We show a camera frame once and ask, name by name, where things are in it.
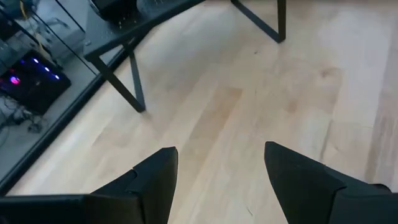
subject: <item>table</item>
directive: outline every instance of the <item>table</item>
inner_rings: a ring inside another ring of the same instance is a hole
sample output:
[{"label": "table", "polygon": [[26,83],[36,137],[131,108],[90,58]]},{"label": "table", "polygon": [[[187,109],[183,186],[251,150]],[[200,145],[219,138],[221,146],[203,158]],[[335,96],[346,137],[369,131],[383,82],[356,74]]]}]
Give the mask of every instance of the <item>table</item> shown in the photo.
[{"label": "table", "polygon": [[[134,49],[153,27],[203,1],[204,0],[138,0],[137,8],[140,14],[135,15],[120,26],[102,20],[102,18],[89,8],[84,56],[137,112],[143,112],[146,106]],[[286,0],[277,0],[279,33],[258,18],[253,12],[239,2],[239,0],[231,0],[231,2],[277,43],[281,43],[285,40]],[[111,69],[100,59],[101,55],[119,45],[122,45],[125,51],[129,53],[136,97],[131,94]]]}]

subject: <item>wooden floor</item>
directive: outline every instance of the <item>wooden floor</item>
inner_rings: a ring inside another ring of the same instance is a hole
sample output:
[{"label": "wooden floor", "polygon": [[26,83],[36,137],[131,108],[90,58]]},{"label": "wooden floor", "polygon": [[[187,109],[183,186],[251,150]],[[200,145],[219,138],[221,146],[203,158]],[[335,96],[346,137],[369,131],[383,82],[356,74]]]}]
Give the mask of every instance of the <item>wooden floor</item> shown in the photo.
[{"label": "wooden floor", "polygon": [[[275,2],[247,5],[276,26]],[[286,223],[266,141],[398,191],[398,2],[287,7],[281,45],[228,1],[154,29],[136,50],[147,111],[103,85],[10,194],[91,192],[176,146],[169,223]],[[116,73],[133,88],[128,61]]]}]

